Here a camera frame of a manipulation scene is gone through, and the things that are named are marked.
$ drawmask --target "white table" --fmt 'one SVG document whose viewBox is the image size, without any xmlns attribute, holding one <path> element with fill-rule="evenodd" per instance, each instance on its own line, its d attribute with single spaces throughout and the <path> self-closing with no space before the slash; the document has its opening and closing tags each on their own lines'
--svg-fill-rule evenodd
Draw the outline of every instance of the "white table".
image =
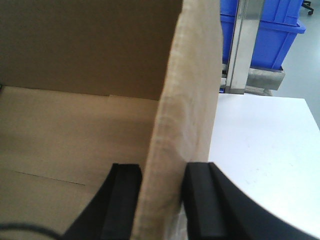
<svg viewBox="0 0 320 240">
<path fill-rule="evenodd" d="M 320 238 L 320 131 L 304 99 L 220 94 L 209 161 L 267 211 Z"/>
</svg>

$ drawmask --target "black cable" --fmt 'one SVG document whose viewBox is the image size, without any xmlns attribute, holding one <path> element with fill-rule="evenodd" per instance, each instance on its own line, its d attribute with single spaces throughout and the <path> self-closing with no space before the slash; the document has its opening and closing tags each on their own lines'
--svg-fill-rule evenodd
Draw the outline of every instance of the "black cable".
<svg viewBox="0 0 320 240">
<path fill-rule="evenodd" d="M 48 236 L 55 240 L 64 240 L 62 236 L 60 236 L 55 231 L 48 229 L 43 226 L 30 224 L 30 223 L 0 223 L 0 232 L 1 231 L 28 231 L 28 232 L 34 232 L 41 235 Z"/>
</svg>

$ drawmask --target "cardboard panel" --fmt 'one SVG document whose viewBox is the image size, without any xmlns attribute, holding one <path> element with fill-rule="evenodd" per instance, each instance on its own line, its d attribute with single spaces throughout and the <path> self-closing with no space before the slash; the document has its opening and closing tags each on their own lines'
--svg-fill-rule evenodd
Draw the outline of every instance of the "cardboard panel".
<svg viewBox="0 0 320 240">
<path fill-rule="evenodd" d="M 159 99 L 181 0 L 1 0 L 7 86 Z"/>
<path fill-rule="evenodd" d="M 176 233 L 170 229 L 179 226 L 174 222 L 185 165 L 208 161 L 221 61 L 219 1 L 185 0 L 155 118 L 132 240 L 179 239 L 169 233 Z"/>
<path fill-rule="evenodd" d="M 0 223 L 27 222 L 63 233 L 87 204 L 87 187 L 0 168 Z M 11 231 L 0 239 L 51 239 Z"/>
<path fill-rule="evenodd" d="M 5 87 L 0 167 L 98 189 L 112 163 L 144 165 L 158 102 Z"/>
<path fill-rule="evenodd" d="M 144 168 L 158 101 L 4 87 L 0 92 L 0 222 L 63 233 L 112 163 Z M 13 233 L 9 239 L 42 239 Z"/>
</svg>

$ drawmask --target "blue storage crate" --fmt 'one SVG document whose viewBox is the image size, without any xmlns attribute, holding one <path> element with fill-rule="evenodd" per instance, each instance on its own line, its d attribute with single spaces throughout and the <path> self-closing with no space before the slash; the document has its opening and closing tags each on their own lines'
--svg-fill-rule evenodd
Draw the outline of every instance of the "blue storage crate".
<svg viewBox="0 0 320 240">
<path fill-rule="evenodd" d="M 222 61 L 227 63 L 231 49 L 234 16 L 221 15 L 223 32 Z M 281 67 L 297 34 L 303 34 L 306 27 L 298 20 L 296 26 L 261 21 L 256 36 L 251 66 L 278 70 Z"/>
<path fill-rule="evenodd" d="M 265 0 L 261 20 L 295 26 L 303 0 Z M 235 16 L 238 0 L 220 0 L 220 13 Z"/>
</svg>

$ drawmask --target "metal pole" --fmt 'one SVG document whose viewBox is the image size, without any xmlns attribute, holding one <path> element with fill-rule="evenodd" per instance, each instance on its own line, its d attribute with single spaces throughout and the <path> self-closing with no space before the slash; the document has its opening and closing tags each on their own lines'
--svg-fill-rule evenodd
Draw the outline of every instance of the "metal pole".
<svg viewBox="0 0 320 240">
<path fill-rule="evenodd" d="M 227 68 L 226 93 L 245 92 L 264 3 L 265 0 L 238 0 Z"/>
</svg>

